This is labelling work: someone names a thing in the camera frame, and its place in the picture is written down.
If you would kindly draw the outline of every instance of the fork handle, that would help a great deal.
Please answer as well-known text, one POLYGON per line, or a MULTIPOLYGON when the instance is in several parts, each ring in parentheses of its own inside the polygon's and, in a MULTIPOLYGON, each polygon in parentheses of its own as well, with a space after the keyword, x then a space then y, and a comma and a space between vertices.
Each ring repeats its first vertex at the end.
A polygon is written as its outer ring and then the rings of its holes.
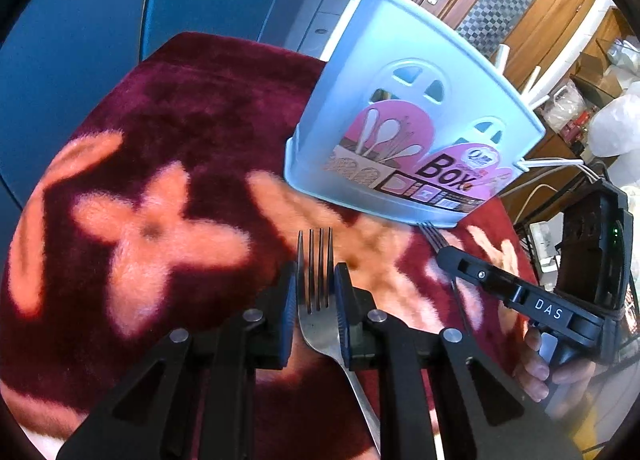
POLYGON ((358 379, 358 376, 355 374, 355 372, 348 370, 344 366, 342 367, 342 369, 344 371, 344 374, 347 376, 347 379, 349 380, 351 390, 353 390, 353 394, 356 396, 360 411, 362 412, 364 420, 367 423, 371 438, 373 439, 373 442, 376 445, 376 449, 378 450, 378 455, 380 455, 380 419, 376 415, 376 412, 373 411, 371 404, 369 404, 369 399, 362 389, 360 380, 358 379))

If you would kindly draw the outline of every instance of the finger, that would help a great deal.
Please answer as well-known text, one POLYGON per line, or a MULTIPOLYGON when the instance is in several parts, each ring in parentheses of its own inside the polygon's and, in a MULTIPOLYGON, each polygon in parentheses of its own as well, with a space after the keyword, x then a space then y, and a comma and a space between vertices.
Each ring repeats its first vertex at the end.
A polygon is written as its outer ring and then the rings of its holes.
POLYGON ((524 350, 522 357, 520 358, 524 369, 536 379, 546 380, 549 376, 549 365, 546 361, 540 357, 538 352, 534 352, 530 348, 524 350))
POLYGON ((596 363, 588 359, 578 359, 563 364, 553 373, 551 379, 556 384, 572 384, 580 380, 588 380, 593 377, 596 363))
POLYGON ((546 387, 545 383, 529 374, 522 364, 516 366, 513 376, 533 401, 540 402, 549 394, 549 388, 546 387))
POLYGON ((526 336, 524 336, 525 344, 531 348, 534 352, 538 352, 542 346, 542 337, 540 331, 537 328, 529 328, 526 336))
POLYGON ((584 397, 590 380, 591 379, 580 380, 579 382, 572 384, 569 387, 564 400, 559 401, 552 413, 549 413, 549 416, 552 419, 557 420, 564 417, 569 411, 573 410, 584 397))

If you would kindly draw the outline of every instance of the frosted glass panel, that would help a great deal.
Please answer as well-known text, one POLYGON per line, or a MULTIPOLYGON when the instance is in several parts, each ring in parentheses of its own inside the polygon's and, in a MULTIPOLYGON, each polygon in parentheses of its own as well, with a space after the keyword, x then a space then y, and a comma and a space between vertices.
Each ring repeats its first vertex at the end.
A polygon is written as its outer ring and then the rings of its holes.
POLYGON ((478 0, 456 31, 488 58, 532 3, 533 0, 478 0))

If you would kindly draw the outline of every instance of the white spoon illustration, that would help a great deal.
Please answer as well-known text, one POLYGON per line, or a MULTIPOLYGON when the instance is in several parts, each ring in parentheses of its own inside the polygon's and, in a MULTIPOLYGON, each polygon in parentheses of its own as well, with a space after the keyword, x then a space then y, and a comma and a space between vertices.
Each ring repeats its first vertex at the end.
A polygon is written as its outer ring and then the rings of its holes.
POLYGON ((387 141, 390 141, 391 139, 393 139, 396 135, 398 135, 399 131, 400 131, 400 123, 398 122, 398 120, 387 119, 384 123, 380 125, 380 128, 378 129, 378 133, 376 133, 376 142, 373 143, 372 147, 370 147, 369 150, 364 152, 363 157, 366 157, 367 155, 369 155, 371 150, 373 150, 373 148, 378 146, 380 143, 386 143, 387 141))
POLYGON ((362 129, 362 133, 360 134, 360 138, 358 139, 358 146, 356 147, 356 155, 360 155, 362 153, 362 148, 364 143, 367 142, 367 139, 371 136, 371 132, 373 131, 373 127, 378 122, 378 111, 375 108, 372 108, 367 112, 367 119, 364 121, 364 128, 362 129))
POLYGON ((408 148, 405 148, 402 151, 398 151, 398 153, 395 153, 394 155, 390 155, 386 159, 382 159, 381 161, 378 161, 378 162, 382 164, 382 163, 385 163, 386 161, 390 161, 391 159, 397 159, 398 157, 408 157, 409 155, 415 155, 420 151, 422 151, 422 147, 420 145, 411 145, 408 148))

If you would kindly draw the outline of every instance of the metal screw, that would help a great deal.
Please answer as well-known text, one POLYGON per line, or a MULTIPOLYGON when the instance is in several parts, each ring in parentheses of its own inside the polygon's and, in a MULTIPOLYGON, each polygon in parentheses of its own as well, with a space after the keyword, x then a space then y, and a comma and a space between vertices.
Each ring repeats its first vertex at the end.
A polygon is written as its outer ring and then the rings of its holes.
POLYGON ((169 339, 174 343, 184 343, 189 338, 189 332, 184 328, 176 328, 169 334, 169 339))
POLYGON ((260 309, 247 309, 242 313, 242 318, 249 323, 256 323, 262 319, 264 314, 260 309))
POLYGON ((442 336, 450 343, 459 343, 462 341, 462 332, 457 328, 447 328, 442 336))
POLYGON ((386 321, 386 312, 380 309, 369 310, 367 317, 374 323, 382 323, 383 321, 386 321))

